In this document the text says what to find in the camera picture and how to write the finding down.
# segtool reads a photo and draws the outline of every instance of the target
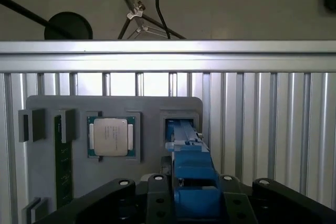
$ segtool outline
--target gray plastic panel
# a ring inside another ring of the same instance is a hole
[[[48,197],[49,212],[56,210],[55,146],[53,118],[60,110],[75,110],[77,138],[72,141],[73,192],[80,197],[118,177],[139,181],[144,174],[157,173],[161,157],[167,155],[163,125],[169,118],[193,119],[202,129],[203,105],[192,97],[92,97],[31,96],[27,109],[45,109],[45,140],[27,143],[29,198]],[[88,158],[87,116],[135,116],[136,157]]]

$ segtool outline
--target rectangular slot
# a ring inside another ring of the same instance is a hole
[[[172,126],[173,122],[187,120],[191,123],[191,126],[194,127],[194,119],[185,119],[185,118],[174,118],[174,119],[166,119],[165,120],[165,141],[173,142],[174,141],[174,128]]]
[[[24,142],[29,140],[28,115],[23,115],[23,136],[24,136]]]

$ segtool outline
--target screw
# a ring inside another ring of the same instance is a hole
[[[119,182],[119,185],[121,186],[125,186],[125,185],[128,185],[129,181],[128,180],[122,180]]]
[[[260,180],[259,183],[261,183],[261,184],[263,184],[265,186],[269,185],[269,182],[266,181],[266,180]]]

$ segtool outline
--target aluminum frame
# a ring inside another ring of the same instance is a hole
[[[95,72],[102,78],[100,95],[114,94],[114,73],[135,73],[129,95],[147,95],[144,82],[152,80],[146,73],[167,73],[167,95],[181,95],[182,85],[182,95],[202,99],[203,134],[218,170],[247,184],[266,173],[326,205],[332,199],[335,208],[336,173],[332,178],[328,174],[335,169],[335,144],[328,140],[335,138],[336,41],[4,41],[1,223],[20,221],[20,209],[28,201],[26,147],[16,141],[17,111],[32,94],[81,95],[80,74]],[[228,130],[240,125],[240,130]],[[275,146],[270,137],[286,144]],[[265,151],[274,159],[262,155]],[[333,188],[332,196],[324,187]]]

